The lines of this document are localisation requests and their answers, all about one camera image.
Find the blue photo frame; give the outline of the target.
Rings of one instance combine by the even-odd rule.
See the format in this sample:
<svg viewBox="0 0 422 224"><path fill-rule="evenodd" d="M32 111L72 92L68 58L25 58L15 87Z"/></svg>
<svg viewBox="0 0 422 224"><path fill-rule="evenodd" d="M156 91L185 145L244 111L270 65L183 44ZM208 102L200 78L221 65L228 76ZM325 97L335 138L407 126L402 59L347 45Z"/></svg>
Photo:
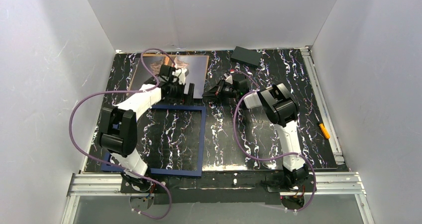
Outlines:
<svg viewBox="0 0 422 224"><path fill-rule="evenodd" d="M206 108L154 105L137 122L136 149L146 173L200 177L205 142Z"/></svg>

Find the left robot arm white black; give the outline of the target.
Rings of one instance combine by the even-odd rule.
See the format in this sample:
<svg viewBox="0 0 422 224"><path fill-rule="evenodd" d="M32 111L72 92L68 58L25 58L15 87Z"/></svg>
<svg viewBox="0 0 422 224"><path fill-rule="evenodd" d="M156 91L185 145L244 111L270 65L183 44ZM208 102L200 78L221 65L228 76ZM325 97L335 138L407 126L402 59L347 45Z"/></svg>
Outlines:
<svg viewBox="0 0 422 224"><path fill-rule="evenodd" d="M145 175L148 165L142 160L136 146L137 122L141 116L162 100L185 103L193 94L185 94L187 68L163 65L157 76L147 79L140 89L125 101L112 108L103 108L99 125L98 143L125 169L126 175L138 178Z"/></svg>

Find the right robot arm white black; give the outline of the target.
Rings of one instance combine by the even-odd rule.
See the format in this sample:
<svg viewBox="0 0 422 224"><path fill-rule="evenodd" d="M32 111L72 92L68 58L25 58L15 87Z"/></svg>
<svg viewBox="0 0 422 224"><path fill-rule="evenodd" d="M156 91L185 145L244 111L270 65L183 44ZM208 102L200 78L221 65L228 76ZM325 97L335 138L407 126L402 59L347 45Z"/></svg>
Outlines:
<svg viewBox="0 0 422 224"><path fill-rule="evenodd" d="M250 76L232 70L211 89L203 93L203 98L222 102L226 99L240 99L240 108L262 108L274 125L282 146L283 174L280 181L266 181L265 185L293 189L304 185L309 178L309 166L299 156L301 153L297 134L299 105L283 83L251 92Z"/></svg>

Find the mountain photo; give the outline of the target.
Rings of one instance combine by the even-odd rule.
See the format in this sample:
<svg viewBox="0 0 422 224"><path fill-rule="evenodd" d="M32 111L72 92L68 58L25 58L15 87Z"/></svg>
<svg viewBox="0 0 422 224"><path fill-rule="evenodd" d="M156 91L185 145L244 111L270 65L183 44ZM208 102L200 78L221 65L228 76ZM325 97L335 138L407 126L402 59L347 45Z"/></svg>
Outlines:
<svg viewBox="0 0 422 224"><path fill-rule="evenodd" d="M207 55L172 55L178 68L186 68L189 73L186 76L187 83L193 83L193 98L201 99L203 97L209 56ZM144 69L139 59L136 59L137 68L132 75L129 83L130 90L139 90L142 84L152 76ZM161 66L172 66L172 62L165 55L147 54L144 56L144 62L147 68L154 74L158 75Z"/></svg>

